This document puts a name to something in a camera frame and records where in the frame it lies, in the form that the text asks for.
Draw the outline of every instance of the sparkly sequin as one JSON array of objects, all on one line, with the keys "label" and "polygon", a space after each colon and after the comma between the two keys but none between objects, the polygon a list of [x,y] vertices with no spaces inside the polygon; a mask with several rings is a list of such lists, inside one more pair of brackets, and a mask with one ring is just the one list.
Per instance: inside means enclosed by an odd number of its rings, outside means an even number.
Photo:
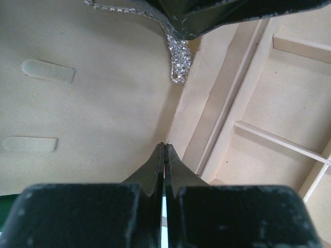
[{"label": "sparkly sequin", "polygon": [[85,3],[98,10],[107,10],[118,13],[140,14],[159,22],[164,30],[165,36],[168,41],[168,48],[171,59],[170,79],[175,84],[185,85],[193,61],[193,54],[186,46],[186,41],[176,39],[165,25],[163,25],[155,16],[150,13],[147,13],[147,11],[145,10],[95,4],[91,0],[85,0]]}]

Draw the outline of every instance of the rhinestone embellishment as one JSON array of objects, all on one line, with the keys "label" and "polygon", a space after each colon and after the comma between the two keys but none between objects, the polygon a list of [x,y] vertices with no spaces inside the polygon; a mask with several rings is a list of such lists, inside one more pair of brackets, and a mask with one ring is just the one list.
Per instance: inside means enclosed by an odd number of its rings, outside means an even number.
[{"label": "rhinestone embellishment", "polygon": [[193,54],[187,47],[186,41],[176,39],[165,25],[163,25],[155,16],[145,10],[95,4],[91,0],[85,0],[85,3],[97,10],[139,14],[159,22],[168,41],[168,48],[171,59],[170,79],[175,84],[185,85],[193,61]]}]

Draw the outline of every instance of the green surface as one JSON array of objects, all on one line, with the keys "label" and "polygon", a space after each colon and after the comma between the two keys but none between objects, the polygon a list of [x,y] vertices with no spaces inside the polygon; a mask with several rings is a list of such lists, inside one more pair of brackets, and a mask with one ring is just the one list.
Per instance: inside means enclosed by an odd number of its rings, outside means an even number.
[{"label": "green surface", "polygon": [[10,208],[13,205],[18,195],[3,195],[0,196],[0,232],[9,214]]}]

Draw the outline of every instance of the white cardboard strip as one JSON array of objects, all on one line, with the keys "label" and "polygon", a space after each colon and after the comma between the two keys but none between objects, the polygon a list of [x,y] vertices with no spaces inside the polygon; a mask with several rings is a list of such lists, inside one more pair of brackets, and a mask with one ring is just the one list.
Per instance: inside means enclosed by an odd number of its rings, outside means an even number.
[{"label": "white cardboard strip", "polygon": [[300,40],[291,36],[274,34],[274,49],[293,53],[299,56],[331,63],[331,45],[317,44],[306,40]]},{"label": "white cardboard strip", "polygon": [[22,64],[23,72],[38,79],[71,84],[75,70],[37,59],[28,59]]},{"label": "white cardboard strip", "polygon": [[57,138],[9,137],[3,142],[8,151],[51,152],[56,149]]},{"label": "white cardboard strip", "polygon": [[240,129],[246,130],[247,132],[250,132],[252,134],[255,134],[261,138],[264,138],[266,140],[269,140],[271,142],[274,142],[278,145],[284,146],[286,148],[289,148],[293,151],[299,152],[307,157],[310,157],[312,159],[315,159],[317,161],[320,161],[324,164],[331,165],[331,161],[328,159],[324,158],[321,154],[314,152],[312,150],[309,150],[301,145],[298,145],[294,142],[288,141],[287,139],[278,137],[272,133],[269,133],[267,131],[264,131],[262,129],[256,128],[254,126],[251,126],[247,123],[244,123],[243,121],[236,121],[233,124],[235,127],[238,127]]}]

